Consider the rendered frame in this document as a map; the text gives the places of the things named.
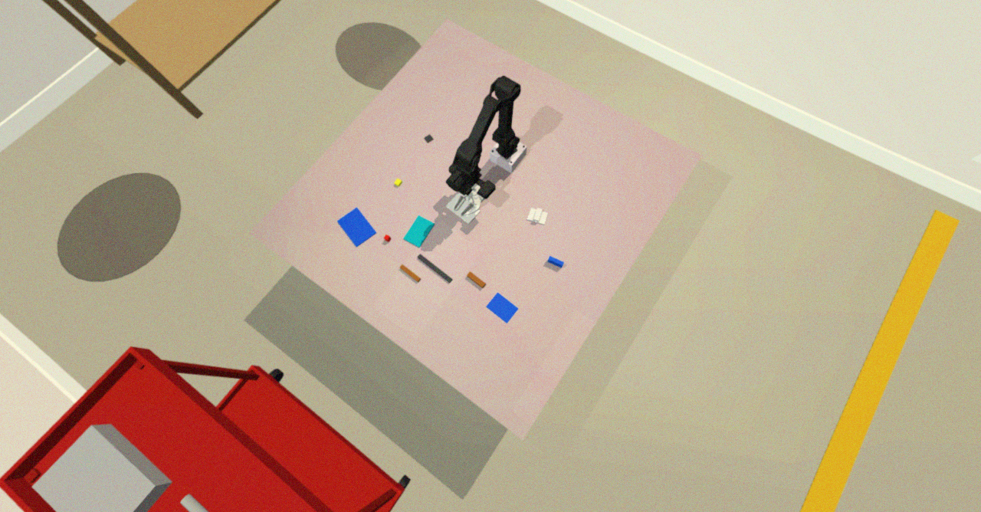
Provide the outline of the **black rectangular bar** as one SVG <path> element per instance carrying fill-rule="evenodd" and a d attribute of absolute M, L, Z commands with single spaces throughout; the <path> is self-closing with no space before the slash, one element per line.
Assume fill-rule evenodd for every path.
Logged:
<path fill-rule="evenodd" d="M 422 256 L 421 254 L 417 258 L 420 258 L 420 260 L 422 261 L 422 263 L 425 263 L 433 271 L 437 272 L 437 274 L 439 274 L 439 277 L 443 277 L 444 279 L 446 279 L 447 282 L 451 283 L 452 278 L 449 277 L 448 275 L 446 275 L 446 273 L 444 271 L 439 270 L 439 268 L 437 267 L 437 265 L 434 265 L 433 263 L 431 263 L 427 258 L 425 258 L 424 256 Z"/>

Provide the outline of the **teal flat rectangular plate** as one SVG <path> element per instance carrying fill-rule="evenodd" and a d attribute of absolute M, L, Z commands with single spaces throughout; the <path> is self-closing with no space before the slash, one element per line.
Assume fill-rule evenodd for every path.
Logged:
<path fill-rule="evenodd" d="M 405 239 L 410 243 L 413 243 L 413 245 L 416 245 L 417 247 L 421 247 L 424 240 L 426 240 L 428 234 L 430 234 L 432 226 L 434 225 L 435 223 L 427 221 L 426 218 L 422 218 L 421 216 L 418 216 L 416 218 L 416 221 L 413 223 L 412 227 L 410 227 L 410 229 L 408 230 L 407 234 L 405 234 L 405 237 L 403 239 Z"/>

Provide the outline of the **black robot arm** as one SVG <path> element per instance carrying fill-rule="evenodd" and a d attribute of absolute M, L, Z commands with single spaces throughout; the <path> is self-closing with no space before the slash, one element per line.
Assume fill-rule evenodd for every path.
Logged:
<path fill-rule="evenodd" d="M 493 92 L 495 92 L 494 99 Z M 479 171 L 481 159 L 481 142 L 486 137 L 488 127 L 495 117 L 495 113 L 500 111 L 498 118 L 498 128 L 493 132 L 493 141 L 498 144 L 495 149 L 505 159 L 509 159 L 513 153 L 517 152 L 517 144 L 520 138 L 515 136 L 512 127 L 513 101 L 520 95 L 520 84 L 510 78 L 498 77 L 490 86 L 490 93 L 486 96 L 481 107 L 481 112 L 475 126 L 473 127 L 468 139 L 464 139 L 461 146 L 457 148 L 454 157 L 456 170 L 446 179 L 446 185 L 462 195 L 469 195 L 475 185 L 469 176 L 475 176 Z M 461 162 L 458 161 L 461 160 Z M 471 181 L 469 180 L 471 179 Z"/>

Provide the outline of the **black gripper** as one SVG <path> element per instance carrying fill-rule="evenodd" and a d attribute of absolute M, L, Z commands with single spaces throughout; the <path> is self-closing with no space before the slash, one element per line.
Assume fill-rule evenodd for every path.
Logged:
<path fill-rule="evenodd" d="M 456 166 L 454 166 L 454 164 L 451 164 L 448 170 L 452 174 L 456 170 Z M 479 171 L 481 171 L 481 169 L 479 169 Z M 477 171 L 477 174 L 475 176 L 469 176 L 469 177 L 473 179 L 473 181 L 477 185 L 480 186 L 479 192 L 477 192 L 477 194 L 481 195 L 481 198 L 484 198 L 484 200 L 487 200 L 488 196 L 494 193 L 495 184 L 493 184 L 488 180 L 486 182 L 481 180 L 480 178 L 481 174 L 479 173 L 479 171 Z"/>

